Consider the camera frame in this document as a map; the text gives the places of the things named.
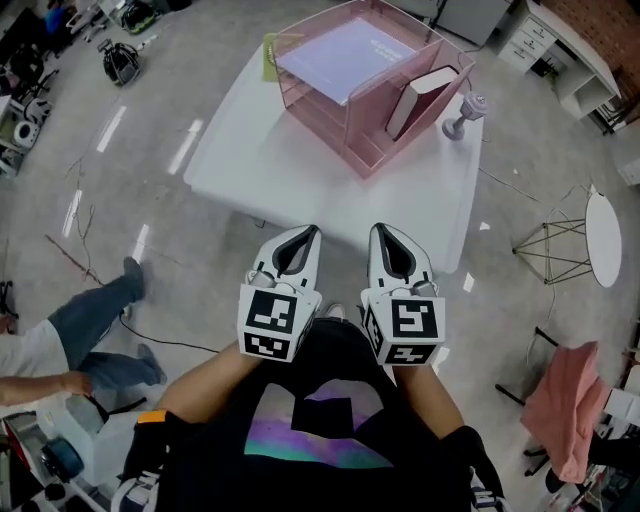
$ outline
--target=drawer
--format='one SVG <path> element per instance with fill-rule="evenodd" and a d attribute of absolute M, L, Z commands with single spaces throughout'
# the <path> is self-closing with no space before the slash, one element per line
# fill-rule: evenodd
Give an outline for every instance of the drawer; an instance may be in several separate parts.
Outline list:
<path fill-rule="evenodd" d="M 542 57 L 544 52 L 547 51 L 542 43 L 522 30 L 518 30 L 513 34 L 511 42 L 520 48 L 524 48 L 528 54 L 533 55 L 536 59 Z"/>
<path fill-rule="evenodd" d="M 527 18 L 527 21 L 522 24 L 520 30 L 526 32 L 531 37 L 535 37 L 545 48 L 549 48 L 549 46 L 556 42 L 556 37 L 551 32 L 541 27 L 539 23 L 531 18 Z"/>
<path fill-rule="evenodd" d="M 508 62 L 513 67 L 525 73 L 527 69 L 538 59 L 533 55 L 527 53 L 523 48 L 509 42 L 505 45 L 502 51 L 498 54 L 505 62 Z"/>

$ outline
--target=pink towel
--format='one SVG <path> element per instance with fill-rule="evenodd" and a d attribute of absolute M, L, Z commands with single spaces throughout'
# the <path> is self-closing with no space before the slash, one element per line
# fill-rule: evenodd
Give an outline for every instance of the pink towel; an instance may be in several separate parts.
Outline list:
<path fill-rule="evenodd" d="M 597 355 L 596 341 L 558 347 L 522 414 L 522 424 L 542 443 L 564 482 L 584 481 L 593 427 L 611 393 L 598 376 Z"/>

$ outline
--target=orange tag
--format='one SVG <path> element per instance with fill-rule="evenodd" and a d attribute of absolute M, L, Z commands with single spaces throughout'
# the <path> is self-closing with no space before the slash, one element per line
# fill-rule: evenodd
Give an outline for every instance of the orange tag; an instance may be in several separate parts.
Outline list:
<path fill-rule="evenodd" d="M 164 423 L 167 411 L 143 412 L 138 418 L 138 425 L 142 423 Z"/>

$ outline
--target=brick wall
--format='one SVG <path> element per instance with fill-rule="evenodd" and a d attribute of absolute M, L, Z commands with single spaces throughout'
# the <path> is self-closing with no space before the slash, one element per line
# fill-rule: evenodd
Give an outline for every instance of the brick wall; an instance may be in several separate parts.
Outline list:
<path fill-rule="evenodd" d="M 612 71 L 622 66 L 618 87 L 623 96 L 640 92 L 640 15 L 628 0 L 542 0 L 542 4 L 588 41 Z"/>

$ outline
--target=white round table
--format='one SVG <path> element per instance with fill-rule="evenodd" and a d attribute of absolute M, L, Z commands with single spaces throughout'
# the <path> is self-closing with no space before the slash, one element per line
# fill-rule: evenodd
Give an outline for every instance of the white round table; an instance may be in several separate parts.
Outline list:
<path fill-rule="evenodd" d="M 609 288 L 620 273 L 622 236 L 616 212 L 602 194 L 589 198 L 585 232 L 593 275 L 601 286 Z"/>
<path fill-rule="evenodd" d="M 531 239 L 540 231 L 544 231 L 545 236 L 539 240 Z M 551 254 L 550 240 L 565 233 L 574 233 L 583 236 L 586 241 L 586 259 L 560 258 Z M 544 254 L 531 252 L 532 246 L 544 242 Z M 596 192 L 589 197 L 584 219 L 563 220 L 557 222 L 546 222 L 536 229 L 525 240 L 513 248 L 513 254 L 522 258 L 531 271 L 537 275 L 545 284 L 554 285 L 574 277 L 585 274 L 593 275 L 598 283 L 609 288 L 616 282 L 620 273 L 622 262 L 622 236 L 618 217 L 611 206 L 609 200 L 602 194 Z M 544 275 L 531 265 L 525 256 L 546 259 Z M 549 262 L 562 261 L 571 263 L 573 266 L 554 276 L 551 272 Z"/>

